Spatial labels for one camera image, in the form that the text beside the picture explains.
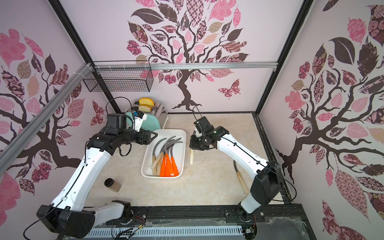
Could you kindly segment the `orange handle sickle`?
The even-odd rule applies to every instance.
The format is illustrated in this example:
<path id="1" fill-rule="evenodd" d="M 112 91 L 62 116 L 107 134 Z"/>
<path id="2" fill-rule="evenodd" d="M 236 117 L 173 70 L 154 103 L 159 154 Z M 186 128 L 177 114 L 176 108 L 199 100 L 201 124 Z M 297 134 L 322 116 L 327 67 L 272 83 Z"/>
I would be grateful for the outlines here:
<path id="1" fill-rule="evenodd" d="M 172 163 L 172 169 L 174 171 L 175 177 L 177 177 L 179 175 L 179 170 L 178 170 L 177 164 L 176 164 L 175 159 L 174 159 L 174 154 L 173 154 L 173 148 L 174 148 L 175 144 L 177 144 L 177 143 L 182 143 L 182 142 L 181 141 L 175 141 L 170 147 L 171 163 Z"/>
<path id="2" fill-rule="evenodd" d="M 169 157 L 168 157 L 168 145 L 166 145 L 165 147 L 165 176 L 166 177 L 170 177 L 171 174 L 170 174 L 170 171 L 169 171 L 169 164 L 168 164 L 168 161 L 169 161 Z"/>
<path id="3" fill-rule="evenodd" d="M 168 146 L 168 157 L 169 157 L 169 150 L 170 150 L 170 147 L 172 145 L 173 141 L 171 142 L 171 144 Z M 170 157 L 169 157 L 169 161 L 168 161 L 168 164 L 169 164 L 169 171 L 170 171 L 170 174 L 171 176 L 174 175 L 174 171 L 172 169 L 172 163 L 171 163 L 171 160 L 170 160 Z"/>
<path id="4" fill-rule="evenodd" d="M 165 157 L 165 146 L 162 148 L 162 163 L 161 163 L 161 169 L 160 169 L 160 177 L 166 176 L 166 157 Z"/>

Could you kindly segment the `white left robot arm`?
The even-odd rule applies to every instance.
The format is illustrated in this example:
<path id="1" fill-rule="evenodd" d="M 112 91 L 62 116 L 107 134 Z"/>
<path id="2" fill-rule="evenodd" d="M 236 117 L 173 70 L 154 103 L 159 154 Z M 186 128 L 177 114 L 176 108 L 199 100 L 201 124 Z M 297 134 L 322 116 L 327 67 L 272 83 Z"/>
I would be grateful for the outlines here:
<path id="1" fill-rule="evenodd" d="M 61 193 L 51 204 L 38 209 L 39 220 L 52 233 L 81 239 L 100 224 L 120 218 L 130 219 L 131 205 L 128 202 L 112 201 L 89 210 L 85 210 L 85 202 L 99 173 L 117 148 L 131 143 L 149 145 L 157 136 L 157 133 L 144 129 L 109 134 L 101 130 L 93 135 L 80 165 Z"/>

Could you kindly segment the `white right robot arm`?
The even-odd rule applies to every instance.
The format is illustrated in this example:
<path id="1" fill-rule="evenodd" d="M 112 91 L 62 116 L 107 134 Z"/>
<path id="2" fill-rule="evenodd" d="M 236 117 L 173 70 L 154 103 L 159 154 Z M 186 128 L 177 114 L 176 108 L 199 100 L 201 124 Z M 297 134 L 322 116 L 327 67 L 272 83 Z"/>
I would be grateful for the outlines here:
<path id="1" fill-rule="evenodd" d="M 260 207 L 267 206 L 284 188 L 284 178 L 278 163 L 257 156 L 237 141 L 228 130 L 211 125 L 206 117 L 196 120 L 194 126 L 190 149 L 217 149 L 231 157 L 253 179 L 249 193 L 239 203 L 239 211 L 243 215 L 250 215 Z"/>

